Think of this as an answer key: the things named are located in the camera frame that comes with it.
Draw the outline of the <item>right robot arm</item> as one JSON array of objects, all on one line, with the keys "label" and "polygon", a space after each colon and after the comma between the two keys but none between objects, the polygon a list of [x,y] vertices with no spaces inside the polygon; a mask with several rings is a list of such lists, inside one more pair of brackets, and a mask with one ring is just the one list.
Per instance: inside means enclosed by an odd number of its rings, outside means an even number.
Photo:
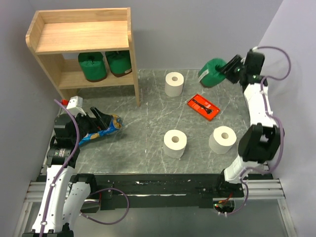
[{"label": "right robot arm", "polygon": [[261,75],[264,61],[263,53],[251,49],[245,59],[236,55],[225,65],[215,67],[231,83],[240,84],[250,116],[250,127],[239,141],[237,157],[222,171],[216,184],[216,192],[222,197],[228,196],[233,185],[249,172],[258,171],[260,165],[271,161],[284,138],[284,129],[270,108],[267,79]]}]

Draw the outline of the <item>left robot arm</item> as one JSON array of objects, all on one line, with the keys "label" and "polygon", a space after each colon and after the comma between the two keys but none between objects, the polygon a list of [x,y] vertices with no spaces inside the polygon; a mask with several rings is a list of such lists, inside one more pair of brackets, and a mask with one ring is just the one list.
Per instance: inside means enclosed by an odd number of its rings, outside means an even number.
[{"label": "left robot arm", "polygon": [[80,107],[65,108],[54,121],[54,135],[47,152],[46,184],[39,213],[24,237],[72,237],[72,229],[86,198],[97,195],[93,174],[74,175],[79,146],[115,131],[113,115],[92,107],[90,117]]}]

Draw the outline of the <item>blue chips bag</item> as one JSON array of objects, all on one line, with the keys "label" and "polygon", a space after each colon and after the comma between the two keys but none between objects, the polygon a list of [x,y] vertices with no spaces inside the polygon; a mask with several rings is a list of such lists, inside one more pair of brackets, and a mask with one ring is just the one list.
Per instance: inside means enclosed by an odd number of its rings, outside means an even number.
[{"label": "blue chips bag", "polygon": [[80,140],[79,146],[81,146],[84,143],[89,142],[93,139],[113,134],[113,133],[119,131],[122,128],[122,126],[123,126],[123,121],[122,121],[121,117],[119,117],[115,114],[112,114],[112,118],[111,118],[111,121],[110,121],[107,129],[99,130],[98,132],[87,133],[87,135]]}]

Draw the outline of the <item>green roll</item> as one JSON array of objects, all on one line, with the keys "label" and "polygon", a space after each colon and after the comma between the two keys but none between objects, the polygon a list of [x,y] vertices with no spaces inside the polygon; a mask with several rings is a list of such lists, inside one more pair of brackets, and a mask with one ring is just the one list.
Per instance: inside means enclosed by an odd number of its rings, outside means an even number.
[{"label": "green roll", "polygon": [[98,82],[107,77],[107,69],[101,52],[79,53],[78,62],[87,81]]},{"label": "green roll", "polygon": [[132,72],[129,50],[108,51],[105,56],[111,73],[117,77],[123,77]]},{"label": "green roll", "polygon": [[198,72],[199,83],[206,88],[212,88],[221,83],[225,79],[225,75],[217,71],[217,68],[225,65],[226,61],[221,58],[213,58],[208,61]]}]

